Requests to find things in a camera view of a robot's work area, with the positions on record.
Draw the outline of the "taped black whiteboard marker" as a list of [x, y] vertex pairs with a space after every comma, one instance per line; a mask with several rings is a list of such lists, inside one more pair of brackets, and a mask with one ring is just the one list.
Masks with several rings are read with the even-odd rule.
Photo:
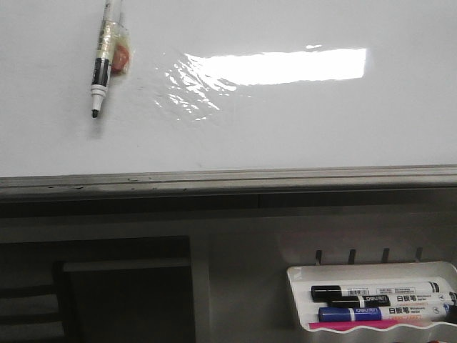
[[131, 59], [129, 32], [123, 24], [123, 1], [105, 1], [91, 81], [91, 115], [101, 113], [111, 76], [128, 71]]

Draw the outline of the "white whiteboard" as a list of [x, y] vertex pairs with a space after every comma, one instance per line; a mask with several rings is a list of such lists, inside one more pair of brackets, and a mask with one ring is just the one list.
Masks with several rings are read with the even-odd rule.
[[456, 163], [454, 1], [125, 1], [93, 119], [103, 9], [1, 3], [2, 176]]

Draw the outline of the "metal hook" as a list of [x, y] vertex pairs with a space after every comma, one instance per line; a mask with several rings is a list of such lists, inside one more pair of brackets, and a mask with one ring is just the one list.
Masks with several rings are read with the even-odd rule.
[[416, 248], [416, 252], [415, 252], [415, 256], [414, 256], [414, 261], [416, 263], [422, 262], [422, 255], [423, 255], [423, 247], [417, 247]]
[[348, 264], [354, 265], [356, 261], [356, 249], [351, 249], [348, 255]]
[[321, 249], [316, 250], [316, 252], [315, 252], [315, 265], [316, 266], [322, 265], [322, 257], [323, 257], [323, 251]]
[[381, 263], [382, 264], [388, 263], [389, 254], [390, 254], [390, 249], [389, 248], [384, 248], [383, 249], [383, 254], [382, 254], [382, 257], [381, 257]]

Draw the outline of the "white plastic marker tray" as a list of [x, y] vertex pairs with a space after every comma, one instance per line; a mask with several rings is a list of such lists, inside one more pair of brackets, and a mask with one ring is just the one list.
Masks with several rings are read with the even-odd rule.
[[427, 326], [397, 324], [387, 329], [355, 327], [346, 331], [310, 329], [318, 320], [311, 296], [314, 285], [355, 285], [401, 282], [435, 282], [445, 292], [456, 291], [456, 267], [449, 262], [354, 264], [289, 267], [286, 270], [297, 342], [455, 342], [456, 325], [433, 322]]

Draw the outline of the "upper black capped marker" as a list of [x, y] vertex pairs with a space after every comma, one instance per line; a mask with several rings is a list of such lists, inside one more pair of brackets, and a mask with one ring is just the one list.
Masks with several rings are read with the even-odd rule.
[[324, 302], [337, 297], [357, 297], [385, 294], [428, 294], [439, 293], [441, 287], [432, 281], [388, 282], [375, 284], [313, 285], [311, 297], [315, 302]]

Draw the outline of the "black capped marker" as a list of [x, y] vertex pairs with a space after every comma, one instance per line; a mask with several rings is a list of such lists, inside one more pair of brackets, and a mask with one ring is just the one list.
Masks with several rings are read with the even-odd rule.
[[397, 307], [420, 306], [432, 304], [454, 305], [456, 293], [430, 293], [430, 294], [380, 294], [341, 297], [327, 302], [329, 307], [335, 308], [372, 308], [372, 307]]
[[311, 297], [315, 302], [324, 302], [337, 297], [357, 297], [385, 294], [428, 294], [439, 293], [441, 287], [432, 281], [388, 282], [375, 284], [313, 285]]

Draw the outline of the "pink marker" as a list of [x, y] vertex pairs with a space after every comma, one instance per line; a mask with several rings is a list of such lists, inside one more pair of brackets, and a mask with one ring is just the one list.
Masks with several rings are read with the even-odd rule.
[[425, 327], [431, 324], [428, 320], [400, 321], [397, 319], [385, 319], [375, 321], [355, 321], [355, 322], [312, 322], [308, 324], [309, 329], [332, 329], [336, 331], [347, 331], [357, 327], [369, 327], [375, 329], [388, 329], [397, 324], [411, 324], [413, 326]]

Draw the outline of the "middle black capped marker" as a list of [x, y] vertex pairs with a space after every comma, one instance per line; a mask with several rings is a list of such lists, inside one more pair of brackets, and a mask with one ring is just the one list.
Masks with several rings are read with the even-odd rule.
[[372, 308], [372, 307], [397, 307], [420, 306], [432, 304], [454, 305], [456, 293], [430, 293], [430, 294], [380, 294], [341, 297], [327, 302], [329, 307], [335, 308]]

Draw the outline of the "blue capped marker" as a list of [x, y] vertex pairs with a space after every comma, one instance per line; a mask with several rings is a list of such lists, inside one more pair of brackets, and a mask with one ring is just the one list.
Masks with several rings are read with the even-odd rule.
[[318, 309], [319, 322], [356, 322], [397, 320], [400, 322], [413, 321], [443, 321], [449, 313], [451, 305], [432, 304], [397, 307], [369, 308], [336, 308], [321, 307]]

